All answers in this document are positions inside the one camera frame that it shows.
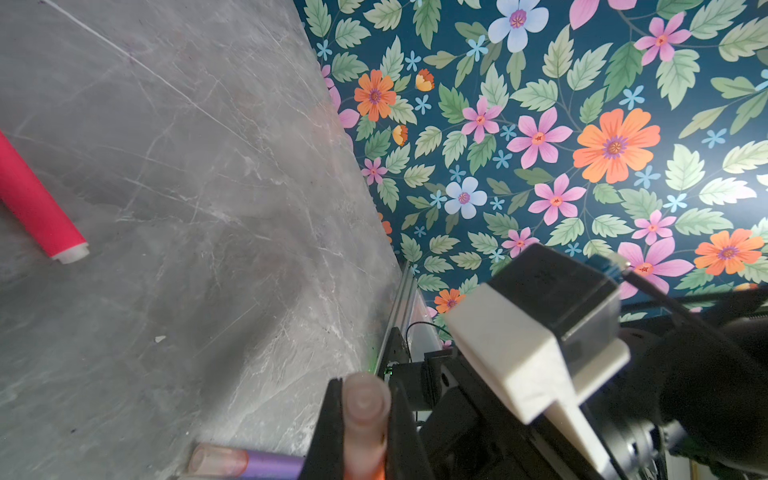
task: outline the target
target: light blue flower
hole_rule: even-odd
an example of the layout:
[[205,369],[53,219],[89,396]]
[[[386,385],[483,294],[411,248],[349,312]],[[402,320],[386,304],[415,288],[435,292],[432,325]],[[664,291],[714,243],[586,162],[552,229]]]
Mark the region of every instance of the light blue flower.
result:
[[419,67],[417,67],[416,64],[421,60],[422,58],[417,56],[416,52],[411,50],[411,57],[410,58],[406,57],[406,63],[408,64],[408,66],[406,67],[406,71],[411,69],[413,69],[413,71],[417,71]]
[[723,130],[715,133],[714,130],[707,130],[707,138],[703,139],[701,143],[705,144],[707,142],[710,143],[710,148],[714,147],[715,144],[724,144],[725,138],[723,138],[723,135],[725,135],[725,132],[727,132],[728,129],[724,128]]
[[469,43],[469,46],[472,47],[472,49],[467,52],[467,56],[471,57],[474,55],[475,61],[480,61],[480,54],[485,55],[488,53],[488,49],[482,46],[482,44],[485,43],[485,35],[480,35],[480,38],[478,38],[477,41],[469,38],[467,43]]
[[448,201],[448,197],[441,197],[440,196],[441,194],[442,192],[440,190],[437,190],[435,193],[430,194],[429,198],[431,198],[432,201],[429,202],[429,204],[432,205],[433,207],[440,208],[440,205],[442,204],[442,202]]
[[669,208],[670,212],[673,214],[677,211],[677,208],[686,208],[688,207],[688,204],[684,204],[683,200],[685,200],[685,197],[687,197],[688,194],[680,194],[677,198],[667,195],[667,200],[670,201],[668,204],[664,204],[664,208]]
[[576,253],[581,253],[581,248],[578,247],[578,242],[569,243],[568,248],[565,249],[565,253],[567,253],[571,257],[574,256]]
[[330,51],[330,49],[328,48],[328,39],[327,38],[325,40],[323,40],[322,44],[320,44],[320,43],[317,44],[317,50],[318,50],[317,56],[318,57],[323,57],[324,61],[328,60],[328,55],[333,55],[333,52]]
[[643,184],[643,188],[650,188],[651,180],[658,180],[661,178],[661,174],[651,174],[652,171],[654,171],[654,168],[648,165],[645,172],[634,172],[635,177],[640,177],[640,180],[634,182],[634,186],[636,187],[637,185]]
[[634,89],[634,93],[629,88],[624,89],[624,96],[626,97],[624,100],[619,102],[619,105],[626,105],[627,110],[634,109],[634,104],[643,104],[645,103],[645,98],[638,97],[638,95],[643,91],[643,88],[645,88],[643,85],[638,85],[637,88]]
[[514,131],[516,127],[516,124],[502,126],[502,137],[504,137],[506,141],[509,141],[512,137],[517,137],[518,134]]
[[493,210],[501,210],[503,204],[504,204],[503,198],[499,200],[498,197],[493,197],[493,201],[491,202],[491,205],[493,205]]
[[763,70],[763,71],[761,71],[761,72],[760,72],[760,77],[761,77],[761,78],[765,78],[766,80],[765,80],[763,83],[761,83],[761,84],[759,84],[759,85],[757,85],[757,86],[755,87],[755,90],[756,90],[756,91],[761,91],[761,90],[763,90],[765,87],[768,87],[768,68],[766,68],[765,70]]
[[512,158],[512,154],[505,154],[503,150],[498,151],[498,157],[493,157],[492,160],[496,162],[496,169],[501,167],[509,168],[509,162],[507,160]]
[[455,170],[448,170],[448,172],[451,174],[451,180],[454,182],[462,181],[462,176],[467,174],[466,170],[459,170],[458,165],[456,165]]
[[491,260],[493,263],[499,263],[504,259],[504,250],[498,249],[494,253],[491,253]]
[[424,95],[422,98],[416,97],[416,108],[414,110],[421,110],[422,115],[427,113],[427,110],[432,110],[432,106],[427,103],[427,100],[429,100],[429,95]]

